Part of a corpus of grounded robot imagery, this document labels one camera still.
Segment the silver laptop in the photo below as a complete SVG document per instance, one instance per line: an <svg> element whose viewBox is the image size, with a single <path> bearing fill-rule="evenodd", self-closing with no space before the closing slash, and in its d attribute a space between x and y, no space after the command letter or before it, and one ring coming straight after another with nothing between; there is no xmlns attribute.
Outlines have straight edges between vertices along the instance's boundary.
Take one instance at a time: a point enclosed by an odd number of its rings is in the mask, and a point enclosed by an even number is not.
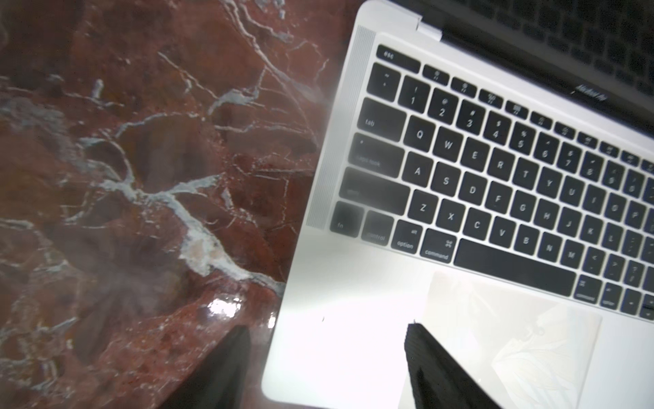
<svg viewBox="0 0 654 409"><path fill-rule="evenodd" d="M500 407L652 407L652 2L360 6L262 392L415 407L412 324Z"/></svg>

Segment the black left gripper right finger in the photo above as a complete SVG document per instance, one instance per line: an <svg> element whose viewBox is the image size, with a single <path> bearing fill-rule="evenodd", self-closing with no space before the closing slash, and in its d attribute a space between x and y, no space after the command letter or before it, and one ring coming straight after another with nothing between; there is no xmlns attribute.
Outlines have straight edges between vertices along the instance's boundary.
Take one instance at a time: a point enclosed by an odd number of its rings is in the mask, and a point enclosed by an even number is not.
<svg viewBox="0 0 654 409"><path fill-rule="evenodd" d="M408 325L405 355L417 408L499 409L423 325Z"/></svg>

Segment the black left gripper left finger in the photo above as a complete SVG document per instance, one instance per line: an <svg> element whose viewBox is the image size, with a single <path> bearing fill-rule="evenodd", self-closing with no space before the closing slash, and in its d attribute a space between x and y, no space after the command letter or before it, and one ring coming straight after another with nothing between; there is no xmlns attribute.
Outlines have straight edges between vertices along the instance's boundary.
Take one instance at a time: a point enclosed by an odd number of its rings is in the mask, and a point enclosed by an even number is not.
<svg viewBox="0 0 654 409"><path fill-rule="evenodd" d="M160 405L162 408L239 408L250 362L250 332L237 325Z"/></svg>

